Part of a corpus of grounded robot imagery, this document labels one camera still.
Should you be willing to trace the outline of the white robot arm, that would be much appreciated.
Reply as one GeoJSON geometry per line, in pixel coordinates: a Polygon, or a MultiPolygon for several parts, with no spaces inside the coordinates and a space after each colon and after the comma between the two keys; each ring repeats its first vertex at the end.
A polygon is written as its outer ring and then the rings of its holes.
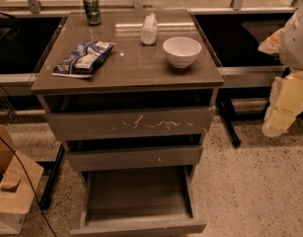
{"type": "Polygon", "coordinates": [[[276,137],[303,112],[303,3],[282,29],[261,42],[259,51],[277,54],[280,63],[290,69],[287,76],[274,79],[265,112],[263,134],[276,137]]]}

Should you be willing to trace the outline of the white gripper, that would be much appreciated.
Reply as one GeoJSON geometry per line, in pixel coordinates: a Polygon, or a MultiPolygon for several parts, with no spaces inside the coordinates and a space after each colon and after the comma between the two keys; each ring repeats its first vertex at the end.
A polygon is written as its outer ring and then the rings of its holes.
{"type": "Polygon", "coordinates": [[[262,132],[276,137],[287,131],[303,112],[303,71],[282,79],[276,77],[270,91],[262,132]]]}

